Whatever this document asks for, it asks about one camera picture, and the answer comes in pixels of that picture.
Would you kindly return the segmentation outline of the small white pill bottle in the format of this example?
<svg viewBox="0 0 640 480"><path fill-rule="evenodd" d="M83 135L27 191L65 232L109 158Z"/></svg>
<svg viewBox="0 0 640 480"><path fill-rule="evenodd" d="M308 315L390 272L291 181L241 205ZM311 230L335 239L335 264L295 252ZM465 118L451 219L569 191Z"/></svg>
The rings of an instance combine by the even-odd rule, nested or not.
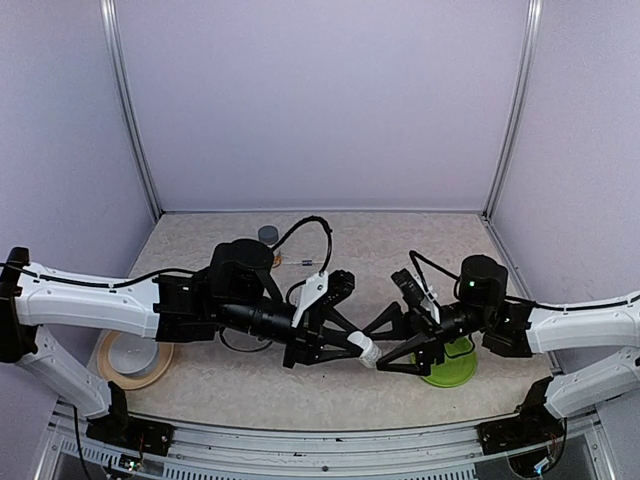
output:
<svg viewBox="0 0 640 480"><path fill-rule="evenodd" d="M362 331L354 331L348 335L347 341L361 350L358 360L365 368L378 369L377 363L382 358L383 352L369 336Z"/></svg>

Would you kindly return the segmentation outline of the clear plastic pill organizer box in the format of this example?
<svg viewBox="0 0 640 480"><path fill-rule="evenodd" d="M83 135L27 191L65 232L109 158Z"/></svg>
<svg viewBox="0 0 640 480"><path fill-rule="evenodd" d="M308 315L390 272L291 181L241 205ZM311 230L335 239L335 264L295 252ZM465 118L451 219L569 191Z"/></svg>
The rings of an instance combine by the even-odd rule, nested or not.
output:
<svg viewBox="0 0 640 480"><path fill-rule="evenodd" d="M283 265L286 266L295 266L302 268L315 268L316 270L322 270L324 267L324 262L314 259L284 259L282 261Z"/></svg>

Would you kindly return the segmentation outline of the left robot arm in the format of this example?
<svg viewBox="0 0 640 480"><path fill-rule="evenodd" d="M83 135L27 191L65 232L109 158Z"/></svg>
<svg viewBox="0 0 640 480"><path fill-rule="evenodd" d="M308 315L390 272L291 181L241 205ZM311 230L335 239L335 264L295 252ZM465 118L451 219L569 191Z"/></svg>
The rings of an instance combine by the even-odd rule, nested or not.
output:
<svg viewBox="0 0 640 480"><path fill-rule="evenodd" d="M14 248L1 266L1 359L47 383L115 442L140 434L126 396L60 348L50 325L112 330L159 343L210 341L226 330L280 343L284 364L356 358L373 366L374 342L336 310L354 287L345 271L321 269L286 302L272 277L274 249L241 238L217 245L210 264L191 272L161 269L118 280L58 273Z"/></svg>

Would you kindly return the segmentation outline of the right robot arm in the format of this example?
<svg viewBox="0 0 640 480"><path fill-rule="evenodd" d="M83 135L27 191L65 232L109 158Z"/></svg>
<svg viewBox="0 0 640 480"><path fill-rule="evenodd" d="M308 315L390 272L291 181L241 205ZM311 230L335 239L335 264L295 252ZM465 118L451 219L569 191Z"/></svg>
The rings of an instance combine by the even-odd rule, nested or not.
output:
<svg viewBox="0 0 640 480"><path fill-rule="evenodd" d="M360 362L379 371L428 376L446 358L445 347L475 332L482 345L504 358L530 358L557 350L616 347L616 353L570 374L531 386L533 404L513 419L511 433L523 444L561 419L639 386L639 294L603 301L545 305L510 297L507 269L486 255L466 257L455 275L455 302L441 305L423 275L392 276L407 305L393 303L361 334Z"/></svg>

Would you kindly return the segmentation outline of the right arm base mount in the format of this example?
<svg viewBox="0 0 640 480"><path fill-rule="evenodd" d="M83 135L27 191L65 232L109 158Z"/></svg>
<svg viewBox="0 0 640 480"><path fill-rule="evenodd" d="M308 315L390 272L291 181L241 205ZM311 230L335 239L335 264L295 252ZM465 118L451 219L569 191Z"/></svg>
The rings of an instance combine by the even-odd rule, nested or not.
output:
<svg viewBox="0 0 640 480"><path fill-rule="evenodd" d="M480 423L476 429L484 455L508 452L566 434L564 420L556 418L545 407L546 391L552 377L533 383L524 401L509 418Z"/></svg>

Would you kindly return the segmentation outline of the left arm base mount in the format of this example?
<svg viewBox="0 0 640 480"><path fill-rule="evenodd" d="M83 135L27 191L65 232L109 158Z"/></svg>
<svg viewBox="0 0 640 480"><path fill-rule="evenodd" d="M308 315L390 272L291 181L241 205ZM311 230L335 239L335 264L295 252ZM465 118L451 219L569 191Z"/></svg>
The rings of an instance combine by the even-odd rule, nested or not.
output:
<svg viewBox="0 0 640 480"><path fill-rule="evenodd" d="M111 403L107 414L89 419L86 436L109 445L166 457L174 427L165 422L131 416L125 391L113 381L107 386Z"/></svg>

